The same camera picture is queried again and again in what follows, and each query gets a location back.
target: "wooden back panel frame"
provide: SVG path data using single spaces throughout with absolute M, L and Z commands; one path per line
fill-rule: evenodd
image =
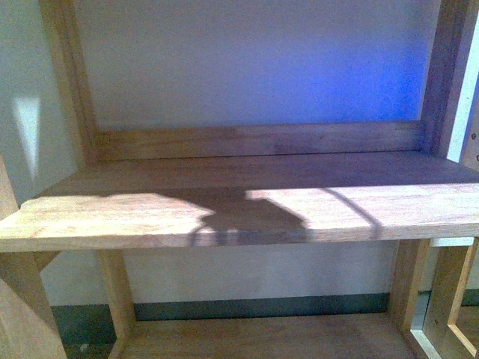
M 464 10 L 461 4 L 464 1 L 444 3 L 452 4 L 455 13 L 460 13 L 458 21 L 454 21 L 454 30 L 460 30 L 463 19 L 461 11 Z M 438 99 L 443 101 L 442 97 L 450 91 L 445 88 L 437 94 L 436 82 L 433 82 L 428 83 L 421 121 L 226 126 L 101 133 L 95 124 L 73 2 L 40 0 L 40 6 L 63 106 L 80 164 L 84 162 L 86 165 L 94 165 L 96 161 L 123 159 L 407 151 L 421 150 L 423 143 L 424 149 L 429 151 L 429 138 L 442 125 L 441 121 L 432 120 L 427 115 L 436 112 L 428 104 L 434 104 Z M 454 55 L 457 53 L 455 44 L 453 41 L 451 56 L 438 64 L 437 67 L 441 67 L 441 70 L 446 68 L 442 67 L 445 61 L 452 64 L 452 70 L 454 69 Z M 431 61 L 430 77 L 437 70 L 436 62 L 434 59 Z M 454 84 L 460 82 L 461 73 L 459 71 L 454 77 Z M 446 73 L 445 78 L 449 77 L 451 74 Z

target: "wooden shelving unit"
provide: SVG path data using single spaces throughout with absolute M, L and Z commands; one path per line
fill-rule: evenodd
M 479 358 L 475 319 L 458 321 L 477 238 L 440 250 L 424 328 L 411 331 L 430 239 L 479 237 L 474 136 L 469 168 L 444 158 L 479 1 L 442 2 L 421 121 L 108 133 L 94 124 L 71 2 L 40 6 L 82 169 L 18 210 L 0 161 L 6 358 L 65 358 L 39 271 L 92 249 L 111 359 Z M 400 241 L 387 315 L 137 322 L 121 252 L 379 240 Z

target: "wooden shelf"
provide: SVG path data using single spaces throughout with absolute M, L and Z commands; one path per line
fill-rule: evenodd
M 0 251 L 479 236 L 479 174 L 417 152 L 106 162 L 0 222 Z
M 414 355 L 385 314 L 359 314 L 137 322 L 119 358 L 412 359 Z

